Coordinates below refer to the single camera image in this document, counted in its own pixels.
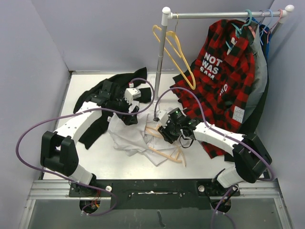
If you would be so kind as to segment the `beige plastic hanger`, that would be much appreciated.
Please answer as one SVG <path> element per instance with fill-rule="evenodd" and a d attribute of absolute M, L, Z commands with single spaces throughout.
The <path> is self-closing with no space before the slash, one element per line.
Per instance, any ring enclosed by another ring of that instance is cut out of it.
<path fill-rule="evenodd" d="M 143 154 L 154 166 L 159 166 L 166 160 L 182 163 L 186 167 L 186 160 L 183 151 L 177 144 L 169 144 L 164 141 L 160 133 L 157 133 L 157 127 L 146 126 L 144 136 L 147 140 L 148 150 Z"/>

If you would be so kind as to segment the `white shirt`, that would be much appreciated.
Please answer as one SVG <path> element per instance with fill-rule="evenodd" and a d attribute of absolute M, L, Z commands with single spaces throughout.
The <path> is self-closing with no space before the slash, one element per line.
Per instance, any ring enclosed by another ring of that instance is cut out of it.
<path fill-rule="evenodd" d="M 147 140 L 144 136 L 145 127 L 158 128 L 160 126 L 153 120 L 153 106 L 138 114 L 137 119 L 138 124 L 126 125 L 117 114 L 114 114 L 108 126 L 108 133 L 113 139 L 113 148 L 124 151 L 128 156 L 144 155 L 143 152 L 148 150 Z"/>

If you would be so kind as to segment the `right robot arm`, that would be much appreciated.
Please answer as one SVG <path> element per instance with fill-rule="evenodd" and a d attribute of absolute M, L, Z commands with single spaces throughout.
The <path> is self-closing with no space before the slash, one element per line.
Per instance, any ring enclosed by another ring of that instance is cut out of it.
<path fill-rule="evenodd" d="M 222 170 L 214 177 L 212 189 L 215 194 L 223 195 L 230 186 L 240 182 L 255 183 L 266 171 L 272 160 L 255 134 L 236 134 L 199 118 L 191 119 L 184 115 L 179 108 L 170 112 L 156 112 L 156 119 L 161 125 L 158 132 L 170 144 L 180 137 L 211 144 L 234 159 L 234 165 Z"/>

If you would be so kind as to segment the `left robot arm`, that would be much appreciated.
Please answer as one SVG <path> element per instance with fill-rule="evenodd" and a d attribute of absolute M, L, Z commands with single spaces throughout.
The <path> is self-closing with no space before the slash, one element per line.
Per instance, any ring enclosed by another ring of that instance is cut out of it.
<path fill-rule="evenodd" d="M 95 176 L 79 164 L 76 144 L 85 131 L 102 116 L 100 108 L 118 111 L 126 125 L 138 122 L 135 115 L 138 106 L 130 111 L 132 102 L 141 97 L 137 88 L 121 89 L 117 84 L 105 81 L 102 88 L 90 94 L 79 109 L 80 115 L 69 119 L 54 132 L 47 131 L 41 141 L 41 165 L 58 172 L 73 181 L 80 182 L 80 191 L 92 196 L 97 190 Z"/>

